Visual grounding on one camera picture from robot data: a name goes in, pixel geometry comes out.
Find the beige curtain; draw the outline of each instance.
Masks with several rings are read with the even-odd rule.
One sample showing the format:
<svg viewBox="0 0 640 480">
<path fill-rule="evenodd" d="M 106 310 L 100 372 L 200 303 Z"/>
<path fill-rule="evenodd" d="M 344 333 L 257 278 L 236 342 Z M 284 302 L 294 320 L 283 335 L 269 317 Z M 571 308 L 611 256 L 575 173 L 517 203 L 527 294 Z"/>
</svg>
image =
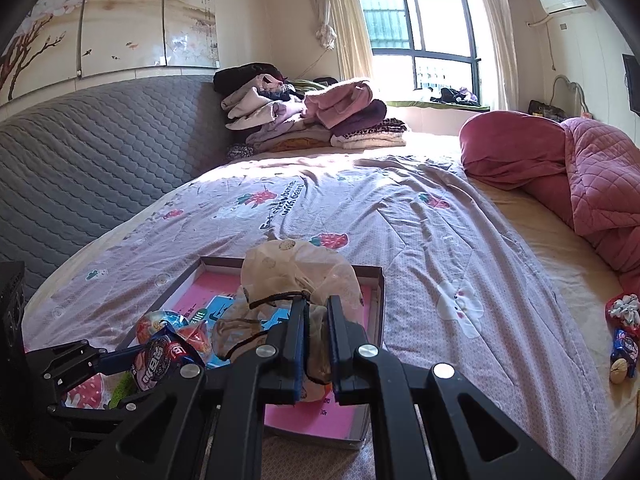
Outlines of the beige curtain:
<svg viewBox="0 0 640 480">
<path fill-rule="evenodd" d="M 497 107 L 518 110 L 518 67 L 509 0 L 482 0 L 494 42 L 498 78 Z"/>
<path fill-rule="evenodd" d="M 373 53 L 360 0 L 329 0 L 343 79 L 373 76 Z"/>
<path fill-rule="evenodd" d="M 316 38 L 323 48 L 335 48 L 335 31 L 329 24 L 331 20 L 331 2 L 329 0 L 312 0 L 318 16 L 318 30 Z"/>
</svg>

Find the tied curtain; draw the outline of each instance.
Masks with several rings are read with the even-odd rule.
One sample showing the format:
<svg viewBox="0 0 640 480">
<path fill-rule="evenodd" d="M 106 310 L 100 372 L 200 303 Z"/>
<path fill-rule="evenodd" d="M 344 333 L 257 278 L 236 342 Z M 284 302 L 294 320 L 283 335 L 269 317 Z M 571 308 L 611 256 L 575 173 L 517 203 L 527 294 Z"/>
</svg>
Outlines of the tied curtain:
<svg viewBox="0 0 640 480">
<path fill-rule="evenodd" d="M 373 53 L 360 0 L 312 1 L 320 25 L 316 38 L 326 49 L 331 48 L 332 39 L 335 38 L 340 78 L 371 78 Z"/>
</svg>

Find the walnut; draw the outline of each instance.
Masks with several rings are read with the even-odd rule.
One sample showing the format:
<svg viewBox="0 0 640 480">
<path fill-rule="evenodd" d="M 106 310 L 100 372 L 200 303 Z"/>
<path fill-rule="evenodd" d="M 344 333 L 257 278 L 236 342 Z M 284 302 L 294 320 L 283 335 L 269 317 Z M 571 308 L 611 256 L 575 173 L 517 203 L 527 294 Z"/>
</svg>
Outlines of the walnut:
<svg viewBox="0 0 640 480">
<path fill-rule="evenodd" d="M 622 384 L 626 377 L 626 370 L 628 369 L 628 365 L 626 361 L 622 358 L 615 361 L 610 368 L 609 371 L 609 381 L 614 384 Z"/>
</svg>

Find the gray quilted headboard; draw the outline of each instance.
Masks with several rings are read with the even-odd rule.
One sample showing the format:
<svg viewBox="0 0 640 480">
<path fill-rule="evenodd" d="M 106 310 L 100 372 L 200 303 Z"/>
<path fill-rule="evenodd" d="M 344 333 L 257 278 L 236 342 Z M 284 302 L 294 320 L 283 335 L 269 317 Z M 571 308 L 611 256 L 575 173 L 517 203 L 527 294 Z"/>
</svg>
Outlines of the gray quilted headboard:
<svg viewBox="0 0 640 480">
<path fill-rule="evenodd" d="M 210 76 L 74 92 L 0 123 L 0 260 L 25 295 L 87 243 L 224 164 L 231 144 Z"/>
</svg>

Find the window sill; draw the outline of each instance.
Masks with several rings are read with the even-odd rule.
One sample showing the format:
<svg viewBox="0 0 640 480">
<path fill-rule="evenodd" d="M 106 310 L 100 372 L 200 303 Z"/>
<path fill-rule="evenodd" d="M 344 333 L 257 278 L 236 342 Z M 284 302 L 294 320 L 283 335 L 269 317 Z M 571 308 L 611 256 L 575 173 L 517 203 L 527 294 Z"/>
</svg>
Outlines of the window sill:
<svg viewBox="0 0 640 480">
<path fill-rule="evenodd" d="M 386 101 L 387 106 L 395 108 L 417 107 L 417 108 L 436 108 L 436 110 L 468 110 L 470 112 L 484 113 L 491 111 L 488 106 L 468 106 L 459 104 L 443 104 L 432 103 L 430 101 Z"/>
</svg>

